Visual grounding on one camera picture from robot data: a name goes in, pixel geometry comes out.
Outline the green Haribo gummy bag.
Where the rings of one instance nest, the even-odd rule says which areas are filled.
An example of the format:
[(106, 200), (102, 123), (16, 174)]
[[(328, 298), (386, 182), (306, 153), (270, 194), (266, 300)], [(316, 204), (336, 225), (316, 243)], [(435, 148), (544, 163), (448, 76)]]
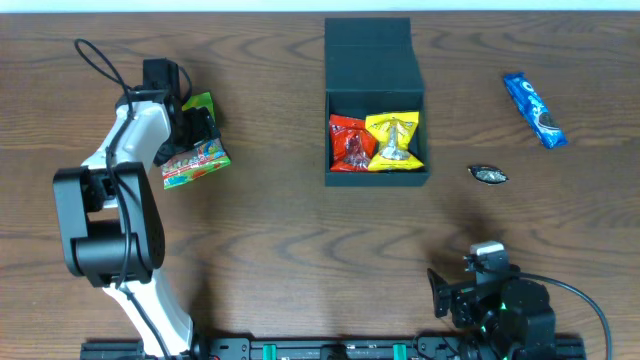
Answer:
[(182, 107), (185, 115), (204, 115), (209, 134), (191, 150), (175, 155), (161, 166), (164, 189), (185, 185), (231, 164), (222, 142), (210, 92), (192, 96)]

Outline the red Hacks candy bag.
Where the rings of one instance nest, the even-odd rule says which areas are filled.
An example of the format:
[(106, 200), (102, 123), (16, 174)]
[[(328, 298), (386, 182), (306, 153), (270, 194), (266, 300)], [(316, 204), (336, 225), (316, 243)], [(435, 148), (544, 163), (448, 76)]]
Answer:
[(329, 119), (332, 145), (331, 172), (368, 172), (377, 140), (366, 130), (365, 121), (332, 114)]

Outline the yellow Hacks candy bag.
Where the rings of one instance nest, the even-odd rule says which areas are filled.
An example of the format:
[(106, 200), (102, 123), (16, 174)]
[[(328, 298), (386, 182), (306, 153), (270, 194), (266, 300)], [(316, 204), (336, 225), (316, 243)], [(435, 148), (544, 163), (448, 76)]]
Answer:
[(422, 168), (423, 162), (409, 151), (418, 124), (418, 112), (367, 115), (365, 128), (378, 141), (378, 151), (370, 160), (368, 170), (409, 171)]

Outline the blue Oreo cookie pack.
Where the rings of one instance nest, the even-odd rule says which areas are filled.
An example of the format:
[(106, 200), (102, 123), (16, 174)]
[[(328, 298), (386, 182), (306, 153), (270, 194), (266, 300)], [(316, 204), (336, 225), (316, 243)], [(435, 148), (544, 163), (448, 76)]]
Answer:
[(568, 144), (564, 132), (555, 123), (549, 108), (524, 73), (507, 74), (503, 82), (519, 113), (545, 148), (553, 149)]

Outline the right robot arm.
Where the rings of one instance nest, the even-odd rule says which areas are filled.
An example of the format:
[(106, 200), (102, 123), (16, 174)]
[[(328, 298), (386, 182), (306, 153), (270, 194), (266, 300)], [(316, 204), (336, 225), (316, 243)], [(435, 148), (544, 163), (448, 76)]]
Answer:
[(449, 315), (471, 333), (458, 343), (461, 359), (549, 360), (558, 355), (555, 313), (545, 286), (505, 272), (478, 271), (450, 284), (428, 271), (434, 314)]

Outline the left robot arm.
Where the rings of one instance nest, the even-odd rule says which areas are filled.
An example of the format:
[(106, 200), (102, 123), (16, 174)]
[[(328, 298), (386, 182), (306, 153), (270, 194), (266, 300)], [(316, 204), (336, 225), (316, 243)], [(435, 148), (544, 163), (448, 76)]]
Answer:
[(148, 180), (152, 166), (217, 142), (208, 93), (186, 102), (168, 90), (139, 90), (115, 107), (115, 123), (80, 166), (53, 179), (64, 261), (125, 311), (140, 340), (89, 341), (83, 359), (210, 359), (161, 269), (165, 234)]

